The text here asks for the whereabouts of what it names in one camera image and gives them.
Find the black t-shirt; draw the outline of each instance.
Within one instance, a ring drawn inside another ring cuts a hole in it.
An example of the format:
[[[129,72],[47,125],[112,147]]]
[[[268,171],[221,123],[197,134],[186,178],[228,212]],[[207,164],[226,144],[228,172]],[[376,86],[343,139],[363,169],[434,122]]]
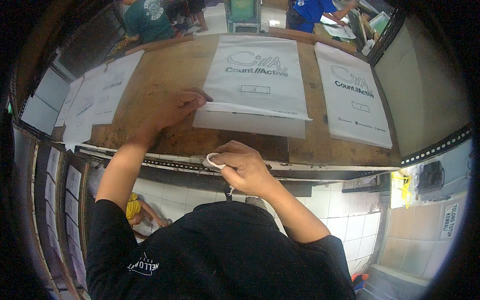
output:
[[[137,244],[124,212],[95,203],[86,260],[93,299],[354,299],[342,242],[302,244],[250,204],[197,206]]]

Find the yellow shirt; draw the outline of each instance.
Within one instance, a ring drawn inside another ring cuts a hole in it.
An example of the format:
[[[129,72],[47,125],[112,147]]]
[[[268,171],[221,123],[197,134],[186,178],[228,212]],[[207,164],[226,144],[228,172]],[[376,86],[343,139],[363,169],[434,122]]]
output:
[[[137,213],[140,212],[140,202],[137,201],[138,195],[134,192],[130,194],[130,198],[128,199],[127,203],[127,220],[133,218]]]

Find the green t-shirt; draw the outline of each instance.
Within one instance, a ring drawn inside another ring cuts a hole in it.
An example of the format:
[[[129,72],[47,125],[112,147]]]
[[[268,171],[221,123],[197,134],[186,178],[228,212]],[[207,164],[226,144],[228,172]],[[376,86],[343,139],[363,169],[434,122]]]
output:
[[[158,0],[137,0],[125,12],[128,36],[140,35],[144,43],[173,38],[173,28]]]

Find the wooden table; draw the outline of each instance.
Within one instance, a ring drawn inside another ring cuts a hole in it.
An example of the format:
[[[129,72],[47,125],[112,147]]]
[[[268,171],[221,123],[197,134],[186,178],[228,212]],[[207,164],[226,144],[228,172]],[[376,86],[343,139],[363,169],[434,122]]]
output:
[[[162,105],[170,93],[191,86],[203,87],[220,35],[196,37],[193,41],[149,49],[140,60],[118,106],[112,124],[94,125],[86,144],[118,149],[133,134],[152,108]],[[393,148],[359,144],[330,138],[324,92],[313,45],[298,43],[300,68],[307,111],[306,139],[193,128],[193,114],[166,129],[149,153],[176,156],[204,155],[230,140],[257,149],[264,159],[317,166],[396,166],[400,155],[396,133],[383,90]],[[64,128],[55,128],[52,139],[61,141]]]

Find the count//active logo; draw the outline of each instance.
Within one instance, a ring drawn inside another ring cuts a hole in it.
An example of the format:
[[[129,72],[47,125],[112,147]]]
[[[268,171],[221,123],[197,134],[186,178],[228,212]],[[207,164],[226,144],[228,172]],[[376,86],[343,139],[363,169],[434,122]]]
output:
[[[372,93],[372,90],[368,88],[368,84],[365,78],[360,76],[358,77],[355,76],[354,74],[350,73],[346,68],[342,66],[332,66],[330,68],[330,71],[332,72],[333,76],[335,76],[336,78],[348,84],[353,84],[353,85],[348,85],[336,80],[335,81],[336,86],[343,87],[343,88],[346,88],[347,90],[351,90],[351,91],[360,93],[362,95],[367,95],[372,98],[375,98],[375,96]]]
[[[265,68],[253,68],[250,69],[237,69],[232,67],[227,67],[226,72],[238,72],[238,73],[256,73],[256,74],[267,74],[267,75],[277,75],[277,76],[288,76],[287,68],[282,68],[280,58],[277,56],[273,57],[262,57],[260,55],[255,55],[251,51],[239,51],[234,52],[228,56],[228,62],[241,66],[253,66],[257,65],[259,67],[272,68],[276,67],[277,70],[266,70]]]

